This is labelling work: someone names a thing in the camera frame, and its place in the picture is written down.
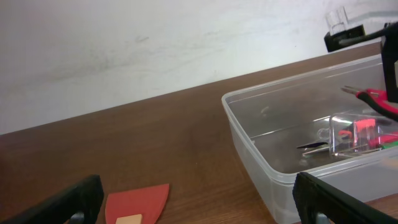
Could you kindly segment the red black diagonal cutters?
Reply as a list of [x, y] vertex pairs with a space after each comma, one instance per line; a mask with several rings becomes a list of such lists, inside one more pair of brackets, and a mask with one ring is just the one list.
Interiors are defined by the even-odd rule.
[[365, 102], [377, 113], [397, 121], [397, 107], [392, 106], [387, 101], [387, 92], [375, 89], [360, 89], [352, 86], [341, 87], [344, 92], [353, 94], [359, 100]]

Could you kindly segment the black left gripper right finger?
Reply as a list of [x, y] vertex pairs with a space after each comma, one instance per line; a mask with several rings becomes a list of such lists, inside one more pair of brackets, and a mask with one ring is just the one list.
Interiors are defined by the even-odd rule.
[[376, 210], [307, 173], [296, 175], [292, 195], [300, 221], [316, 223], [397, 224], [397, 219]]

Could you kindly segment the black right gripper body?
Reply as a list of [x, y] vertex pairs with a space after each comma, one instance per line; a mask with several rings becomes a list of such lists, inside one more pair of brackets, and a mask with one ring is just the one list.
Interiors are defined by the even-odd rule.
[[379, 37], [384, 37], [382, 53], [397, 61], [397, 22], [384, 24], [381, 30], [366, 34], [363, 25], [331, 35], [329, 32], [324, 36], [326, 49], [334, 52], [355, 44], [367, 42]]

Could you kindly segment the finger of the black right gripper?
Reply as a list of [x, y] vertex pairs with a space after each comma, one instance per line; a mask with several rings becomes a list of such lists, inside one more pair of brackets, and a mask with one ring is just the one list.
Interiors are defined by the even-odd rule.
[[395, 62], [396, 60], [389, 58], [384, 58], [382, 60], [387, 100], [391, 103], [397, 103], [397, 77]]

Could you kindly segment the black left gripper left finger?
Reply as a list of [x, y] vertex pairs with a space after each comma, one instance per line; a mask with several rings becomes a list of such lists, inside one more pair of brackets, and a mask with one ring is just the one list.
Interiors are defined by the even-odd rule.
[[99, 175], [89, 175], [3, 224], [96, 223], [104, 199]]

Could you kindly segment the clear box of coloured tubes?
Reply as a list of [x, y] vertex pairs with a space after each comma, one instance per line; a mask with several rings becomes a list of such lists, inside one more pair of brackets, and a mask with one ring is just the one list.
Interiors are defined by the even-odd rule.
[[389, 118], [336, 113], [325, 121], [332, 157], [351, 158], [397, 146], [397, 122]]

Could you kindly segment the orange black long-nose pliers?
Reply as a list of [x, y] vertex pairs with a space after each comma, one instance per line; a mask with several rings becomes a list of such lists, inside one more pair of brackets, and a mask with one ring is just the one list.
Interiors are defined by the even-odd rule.
[[397, 145], [397, 126], [381, 118], [354, 121], [332, 118], [329, 138], [299, 146], [303, 156], [329, 152], [335, 157], [354, 157]]

